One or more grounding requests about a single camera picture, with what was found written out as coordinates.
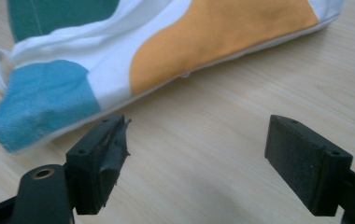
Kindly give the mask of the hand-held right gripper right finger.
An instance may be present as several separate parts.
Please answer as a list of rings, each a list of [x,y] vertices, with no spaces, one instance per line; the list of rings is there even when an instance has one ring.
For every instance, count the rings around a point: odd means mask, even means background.
[[[312,215],[335,215],[352,155],[301,122],[273,115],[264,156]]]

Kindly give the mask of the white orange and blue cloth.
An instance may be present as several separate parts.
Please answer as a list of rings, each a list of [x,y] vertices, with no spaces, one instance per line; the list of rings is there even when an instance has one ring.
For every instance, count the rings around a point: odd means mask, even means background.
[[[7,0],[0,144],[44,144],[177,77],[318,31],[344,1]]]

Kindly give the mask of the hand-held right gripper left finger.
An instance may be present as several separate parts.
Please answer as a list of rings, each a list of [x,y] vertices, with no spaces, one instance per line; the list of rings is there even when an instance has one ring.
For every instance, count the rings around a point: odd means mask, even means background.
[[[130,153],[123,115],[99,121],[67,153],[65,169],[73,181],[73,206],[79,215],[97,215],[107,204]]]

